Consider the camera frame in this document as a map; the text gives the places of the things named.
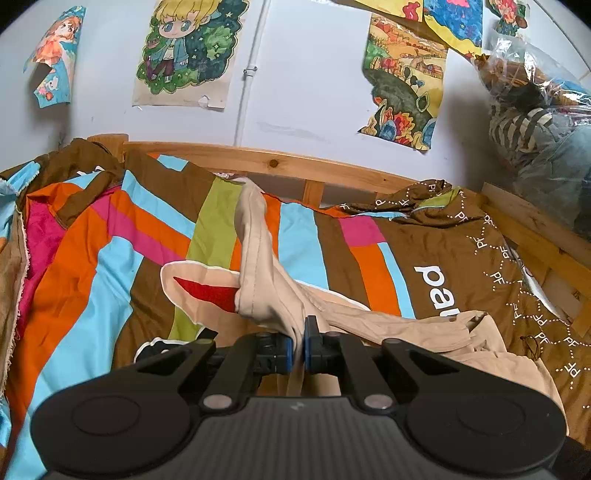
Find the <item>beige zip hoodie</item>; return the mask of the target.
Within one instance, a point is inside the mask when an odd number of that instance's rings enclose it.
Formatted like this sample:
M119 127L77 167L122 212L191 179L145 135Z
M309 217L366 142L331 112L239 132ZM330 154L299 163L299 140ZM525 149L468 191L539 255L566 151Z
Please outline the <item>beige zip hoodie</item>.
M290 337L297 356L303 354L304 319L314 315L322 332L344 330L374 344L388 338L404 340L531 388L556 404L562 402L544 363L508 352L486 312L412 320L363 309L342 295L297 282L274 255L264 216L263 192L249 179L243 180L235 209L235 231L242 242L235 310L259 327Z

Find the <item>plastic bag of clothes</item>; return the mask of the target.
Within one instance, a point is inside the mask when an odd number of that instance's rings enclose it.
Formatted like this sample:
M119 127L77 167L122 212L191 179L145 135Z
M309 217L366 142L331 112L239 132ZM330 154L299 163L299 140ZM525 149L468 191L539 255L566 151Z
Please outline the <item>plastic bag of clothes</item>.
M500 35L475 60L490 94L489 137L514 192L590 238L590 91L549 55Z

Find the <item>silver plastic wrapper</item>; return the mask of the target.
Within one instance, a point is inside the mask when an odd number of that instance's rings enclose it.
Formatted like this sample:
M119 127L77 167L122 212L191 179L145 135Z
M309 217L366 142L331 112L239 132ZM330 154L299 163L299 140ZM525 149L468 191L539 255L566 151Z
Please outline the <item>silver plastic wrapper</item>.
M572 323L569 312L575 300L571 287L557 273L521 246L510 248L523 273L528 289L555 316Z

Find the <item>colourful landscape poster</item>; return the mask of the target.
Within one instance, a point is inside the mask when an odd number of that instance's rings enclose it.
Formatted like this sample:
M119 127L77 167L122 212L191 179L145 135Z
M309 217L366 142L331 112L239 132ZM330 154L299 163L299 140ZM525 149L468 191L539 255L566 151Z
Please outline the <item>colourful landscape poster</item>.
M374 13L363 77L372 85L377 107L359 132L426 152L444 94L448 47L407 26Z

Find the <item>anime girl poster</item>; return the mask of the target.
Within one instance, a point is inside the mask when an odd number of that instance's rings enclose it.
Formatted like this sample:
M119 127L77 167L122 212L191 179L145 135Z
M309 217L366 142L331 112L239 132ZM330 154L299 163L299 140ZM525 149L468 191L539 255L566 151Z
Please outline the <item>anime girl poster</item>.
M134 106L225 108L248 1L156 4L135 74Z

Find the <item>yellow blue poster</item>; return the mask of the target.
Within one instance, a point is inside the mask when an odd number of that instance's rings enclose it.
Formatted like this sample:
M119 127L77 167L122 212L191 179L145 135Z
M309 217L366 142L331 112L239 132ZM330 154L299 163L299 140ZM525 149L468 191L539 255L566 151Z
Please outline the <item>yellow blue poster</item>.
M363 6L399 18L424 22L449 47L467 58L482 54L481 0L360 1Z

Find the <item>orange blue torn poster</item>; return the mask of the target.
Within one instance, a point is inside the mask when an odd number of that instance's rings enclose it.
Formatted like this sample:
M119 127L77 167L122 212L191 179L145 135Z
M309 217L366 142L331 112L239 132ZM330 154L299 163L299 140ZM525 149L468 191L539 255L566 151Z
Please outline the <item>orange blue torn poster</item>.
M45 32L24 65L24 71L33 64L49 68L34 90L41 109L71 101L76 55L85 14L86 8L82 5L64 11Z

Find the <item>small flower poster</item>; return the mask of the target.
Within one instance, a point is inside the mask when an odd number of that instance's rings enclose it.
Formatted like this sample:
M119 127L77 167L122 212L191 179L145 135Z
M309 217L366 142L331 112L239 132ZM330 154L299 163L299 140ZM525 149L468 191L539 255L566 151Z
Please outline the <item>small flower poster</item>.
M528 28L529 5L522 0L487 0L489 10L498 17L494 30L502 35L517 36Z

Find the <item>wooden bed frame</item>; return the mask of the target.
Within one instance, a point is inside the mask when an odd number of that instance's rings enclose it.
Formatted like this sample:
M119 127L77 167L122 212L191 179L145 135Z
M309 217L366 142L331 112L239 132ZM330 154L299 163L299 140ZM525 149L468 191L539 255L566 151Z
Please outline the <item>wooden bed frame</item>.
M325 186L366 191L383 199L415 181L391 173L290 153L211 144L131 141L126 134L87 138L122 161L130 150L185 159L211 172L260 174L304 181L301 200L318 207ZM562 227L526 200L489 183L469 193L489 213L503 235L526 255L549 298L564 308L577 297L580 308L571 326L581 336L590 331L590 244Z

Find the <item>white wall conduit pipe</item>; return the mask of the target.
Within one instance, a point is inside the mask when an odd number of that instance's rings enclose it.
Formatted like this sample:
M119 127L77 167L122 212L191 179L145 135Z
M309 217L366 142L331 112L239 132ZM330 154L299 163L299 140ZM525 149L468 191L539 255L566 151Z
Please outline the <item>white wall conduit pipe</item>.
M247 109L249 109L249 95L252 90L253 79L256 77L256 72L259 70L257 66L257 58L259 58L260 44L263 41L263 31L266 27L266 19L270 11L270 0L263 0L262 8L260 8L259 18L256 22L256 31L254 32L252 40L252 48L249 51L249 61L242 71L242 94L240 95L238 105L238 117L236 117L235 135L233 136L232 145L239 147L242 145L243 132L245 131L245 122L247 116Z

